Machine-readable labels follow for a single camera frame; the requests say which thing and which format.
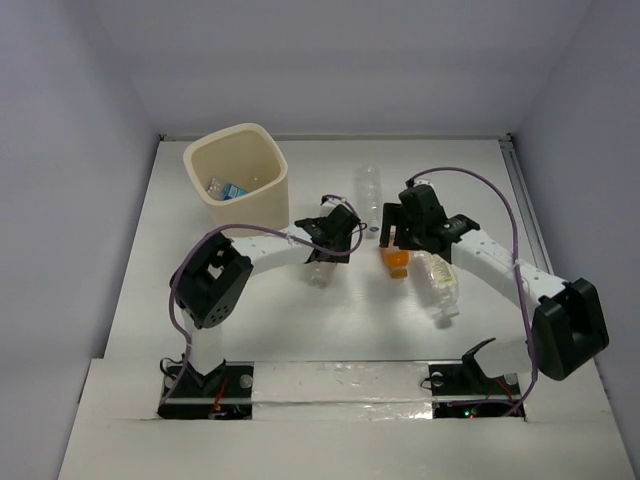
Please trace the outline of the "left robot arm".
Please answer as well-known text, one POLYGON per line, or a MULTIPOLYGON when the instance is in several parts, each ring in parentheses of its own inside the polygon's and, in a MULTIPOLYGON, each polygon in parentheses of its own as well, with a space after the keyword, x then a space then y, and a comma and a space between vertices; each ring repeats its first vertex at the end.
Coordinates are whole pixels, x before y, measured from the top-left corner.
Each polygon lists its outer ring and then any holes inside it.
POLYGON ((275 230, 228 224, 208 232, 192 248, 170 280, 170 319, 175 308, 184 325, 186 379, 201 395, 215 392, 224 377, 221 324, 233 312, 249 279, 288 265, 347 263, 360 245, 352 241, 363 223, 339 202, 328 213, 275 230))

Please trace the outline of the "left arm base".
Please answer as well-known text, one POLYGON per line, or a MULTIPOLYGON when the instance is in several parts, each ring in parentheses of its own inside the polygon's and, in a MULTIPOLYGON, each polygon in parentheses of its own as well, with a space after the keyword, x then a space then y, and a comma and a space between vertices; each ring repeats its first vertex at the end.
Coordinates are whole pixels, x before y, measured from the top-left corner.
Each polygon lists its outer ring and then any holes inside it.
POLYGON ((254 364, 224 362, 207 375, 191 366, 178 377, 182 361, 160 361, 164 378, 157 414, 166 420, 250 420, 254 364))

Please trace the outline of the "crushed clear blue-cap bottle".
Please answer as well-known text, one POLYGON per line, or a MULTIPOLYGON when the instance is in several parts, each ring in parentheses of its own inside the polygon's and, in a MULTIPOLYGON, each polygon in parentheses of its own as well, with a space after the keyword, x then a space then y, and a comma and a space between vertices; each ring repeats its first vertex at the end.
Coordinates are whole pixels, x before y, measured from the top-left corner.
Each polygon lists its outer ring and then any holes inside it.
POLYGON ((206 188, 206 192, 211 199, 216 201, 224 201, 226 185, 227 182, 225 180, 221 180, 217 177, 212 177, 206 188))

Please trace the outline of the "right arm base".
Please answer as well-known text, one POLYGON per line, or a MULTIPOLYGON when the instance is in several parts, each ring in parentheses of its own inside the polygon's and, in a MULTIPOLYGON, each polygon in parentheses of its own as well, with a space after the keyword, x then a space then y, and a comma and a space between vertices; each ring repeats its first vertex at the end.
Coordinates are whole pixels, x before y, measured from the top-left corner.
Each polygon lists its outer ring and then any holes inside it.
POLYGON ((506 376, 489 378, 475 356, 494 338, 484 340, 465 352, 458 361, 430 364, 420 387, 433 398, 435 419, 524 418, 524 408, 510 410, 521 399, 517 376, 512 383, 506 376))

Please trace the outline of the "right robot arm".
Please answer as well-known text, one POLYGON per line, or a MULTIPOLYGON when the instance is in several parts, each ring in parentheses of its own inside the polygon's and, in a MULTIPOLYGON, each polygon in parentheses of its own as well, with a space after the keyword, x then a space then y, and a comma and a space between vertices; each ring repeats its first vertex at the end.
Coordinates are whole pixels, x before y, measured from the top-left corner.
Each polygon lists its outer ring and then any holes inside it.
POLYGON ((520 337, 481 342, 460 368, 462 384, 482 392, 504 374, 537 371, 562 381, 609 345, 596 287, 569 282, 524 262, 469 217, 446 215, 435 190, 419 184, 382 210, 379 242, 437 255, 490 286, 520 309, 520 337))

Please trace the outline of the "blue label water bottle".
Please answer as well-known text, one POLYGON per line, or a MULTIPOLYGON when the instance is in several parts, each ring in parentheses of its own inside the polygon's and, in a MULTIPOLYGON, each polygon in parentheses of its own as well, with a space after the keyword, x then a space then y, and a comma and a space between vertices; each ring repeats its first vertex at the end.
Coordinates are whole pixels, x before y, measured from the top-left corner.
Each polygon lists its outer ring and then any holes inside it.
POLYGON ((243 189, 241 187, 238 187, 235 184, 226 183, 226 184, 223 185, 223 187, 222 187, 222 189, 221 189, 221 191, 219 193, 218 199, 220 201, 232 200, 232 199, 244 196, 247 193, 248 193, 247 190, 245 190, 245 189, 243 189))

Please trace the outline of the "red label cola bottle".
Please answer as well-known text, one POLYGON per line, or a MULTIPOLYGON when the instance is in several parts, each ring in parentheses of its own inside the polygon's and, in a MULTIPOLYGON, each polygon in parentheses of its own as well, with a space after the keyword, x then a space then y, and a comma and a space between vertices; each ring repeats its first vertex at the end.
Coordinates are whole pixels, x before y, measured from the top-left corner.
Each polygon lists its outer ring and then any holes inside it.
POLYGON ((337 263, 313 262, 307 265, 307 282, 309 285, 324 289, 328 287, 337 270, 337 263))

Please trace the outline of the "orange juice bottle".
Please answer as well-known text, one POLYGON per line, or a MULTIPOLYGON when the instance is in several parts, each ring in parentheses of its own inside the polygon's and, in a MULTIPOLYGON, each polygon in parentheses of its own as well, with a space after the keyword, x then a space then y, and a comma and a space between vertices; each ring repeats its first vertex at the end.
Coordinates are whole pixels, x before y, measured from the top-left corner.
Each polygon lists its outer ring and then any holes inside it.
POLYGON ((387 247, 381 247, 383 264, 392 279, 404 279, 408 276, 410 255, 408 250, 402 250, 394 244, 395 228, 392 227, 387 247))

